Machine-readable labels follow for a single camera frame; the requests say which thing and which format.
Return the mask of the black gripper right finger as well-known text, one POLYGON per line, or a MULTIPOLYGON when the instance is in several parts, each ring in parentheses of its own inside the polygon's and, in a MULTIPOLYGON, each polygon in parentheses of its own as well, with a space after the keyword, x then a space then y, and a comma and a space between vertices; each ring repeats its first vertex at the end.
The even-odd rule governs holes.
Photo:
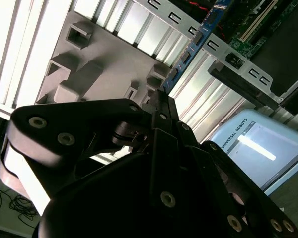
POLYGON ((211 218, 204 217, 210 238, 297 238, 298 229, 283 211, 215 143, 199 144, 192 129, 181 122, 175 100, 164 92, 164 106, 188 168, 201 183, 211 218))

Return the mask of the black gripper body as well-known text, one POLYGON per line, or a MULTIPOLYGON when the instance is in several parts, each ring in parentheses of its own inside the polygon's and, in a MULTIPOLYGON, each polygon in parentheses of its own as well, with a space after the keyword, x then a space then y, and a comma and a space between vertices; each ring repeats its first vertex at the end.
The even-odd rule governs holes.
POLYGON ((178 156, 178 176, 154 196, 148 157, 127 155, 89 174, 50 201, 35 237, 209 238, 211 210, 187 157, 178 156))

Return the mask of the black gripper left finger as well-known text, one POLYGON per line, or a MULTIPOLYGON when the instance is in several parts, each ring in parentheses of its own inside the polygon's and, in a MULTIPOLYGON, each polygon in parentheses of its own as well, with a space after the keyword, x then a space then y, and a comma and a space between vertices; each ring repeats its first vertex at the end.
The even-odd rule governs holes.
POLYGON ((1 164, 5 184, 28 196, 40 215, 75 180, 78 162, 123 146, 149 158, 150 194, 178 176, 175 102, 164 90, 147 104, 130 99, 40 104, 16 109, 10 118, 1 164))

